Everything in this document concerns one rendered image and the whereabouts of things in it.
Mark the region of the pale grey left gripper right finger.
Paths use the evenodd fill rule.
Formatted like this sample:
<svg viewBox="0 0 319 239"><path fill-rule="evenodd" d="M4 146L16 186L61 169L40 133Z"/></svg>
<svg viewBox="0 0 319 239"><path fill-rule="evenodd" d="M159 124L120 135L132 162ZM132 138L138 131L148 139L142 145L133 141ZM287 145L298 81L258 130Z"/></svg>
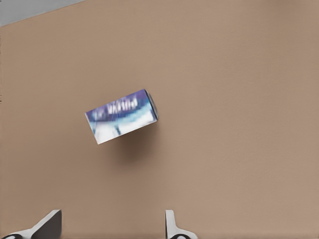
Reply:
<svg viewBox="0 0 319 239"><path fill-rule="evenodd" d="M193 232L177 227L173 210L165 211L165 238L166 239L197 239Z"/></svg>

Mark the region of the blue and white printed box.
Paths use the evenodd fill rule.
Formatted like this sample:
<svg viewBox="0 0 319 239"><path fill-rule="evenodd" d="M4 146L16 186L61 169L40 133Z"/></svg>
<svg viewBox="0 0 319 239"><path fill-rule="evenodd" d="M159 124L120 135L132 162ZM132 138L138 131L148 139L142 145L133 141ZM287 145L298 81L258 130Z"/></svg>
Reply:
<svg viewBox="0 0 319 239"><path fill-rule="evenodd" d="M98 144L159 119L155 103L145 89L87 111L85 116Z"/></svg>

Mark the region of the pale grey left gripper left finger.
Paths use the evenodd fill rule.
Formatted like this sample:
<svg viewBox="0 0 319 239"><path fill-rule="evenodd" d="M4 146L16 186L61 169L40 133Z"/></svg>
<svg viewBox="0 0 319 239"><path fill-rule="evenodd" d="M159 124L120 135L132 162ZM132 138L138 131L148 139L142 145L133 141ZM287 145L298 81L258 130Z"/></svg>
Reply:
<svg viewBox="0 0 319 239"><path fill-rule="evenodd" d="M1 239L60 239L62 233L62 211L52 210L33 227L13 232Z"/></svg>

